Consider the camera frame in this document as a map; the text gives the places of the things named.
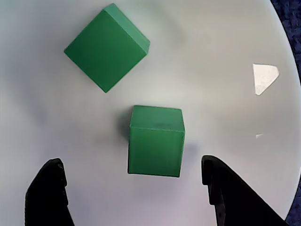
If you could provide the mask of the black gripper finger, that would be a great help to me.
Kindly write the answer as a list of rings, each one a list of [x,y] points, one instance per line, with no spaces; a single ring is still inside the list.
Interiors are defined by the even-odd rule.
[[[25,194],[26,226],[73,226],[65,187],[63,162],[48,160],[38,171]]]
[[[286,226],[287,223],[226,163],[212,155],[201,159],[202,183],[218,226]]]

